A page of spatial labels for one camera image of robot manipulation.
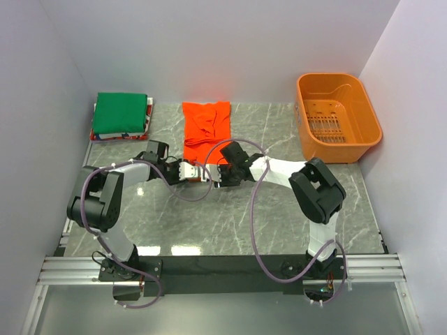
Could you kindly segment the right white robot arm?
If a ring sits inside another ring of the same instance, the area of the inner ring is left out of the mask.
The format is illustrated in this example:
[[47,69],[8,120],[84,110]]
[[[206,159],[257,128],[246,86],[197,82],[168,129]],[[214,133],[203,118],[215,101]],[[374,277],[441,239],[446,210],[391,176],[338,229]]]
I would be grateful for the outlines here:
[[[245,140],[261,154],[248,156],[242,150],[241,139],[223,140],[226,146],[220,150],[223,157],[239,169],[243,180],[255,183],[249,203],[249,231],[254,256],[268,278],[281,284],[299,281],[307,272],[314,278],[323,278],[330,270],[337,249],[342,252],[344,271],[347,270],[346,251],[337,241],[337,218],[346,199],[346,191],[327,165],[319,158],[309,161],[284,161],[269,157],[258,144]],[[302,213],[309,219],[308,259],[305,268],[292,278],[278,278],[265,266],[256,245],[254,232],[254,205],[257,192],[263,182],[289,188]]]

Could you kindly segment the orange t shirt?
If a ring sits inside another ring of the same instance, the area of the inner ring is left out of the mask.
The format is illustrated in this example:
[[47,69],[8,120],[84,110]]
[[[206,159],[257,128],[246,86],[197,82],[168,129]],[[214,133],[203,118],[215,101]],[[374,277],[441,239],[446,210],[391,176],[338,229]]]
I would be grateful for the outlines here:
[[183,158],[190,163],[204,163],[210,150],[231,138],[229,101],[182,103],[184,114]]

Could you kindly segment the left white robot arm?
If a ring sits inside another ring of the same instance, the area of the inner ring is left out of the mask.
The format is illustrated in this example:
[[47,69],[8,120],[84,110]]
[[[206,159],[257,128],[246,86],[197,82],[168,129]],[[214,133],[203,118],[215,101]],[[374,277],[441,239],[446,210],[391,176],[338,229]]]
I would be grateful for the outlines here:
[[86,165],[81,168],[68,201],[66,214],[99,240],[106,258],[115,263],[115,272],[125,281],[140,271],[138,250],[118,223],[125,188],[153,179],[179,184],[182,159],[168,154],[169,145],[150,140],[147,148],[110,169]]

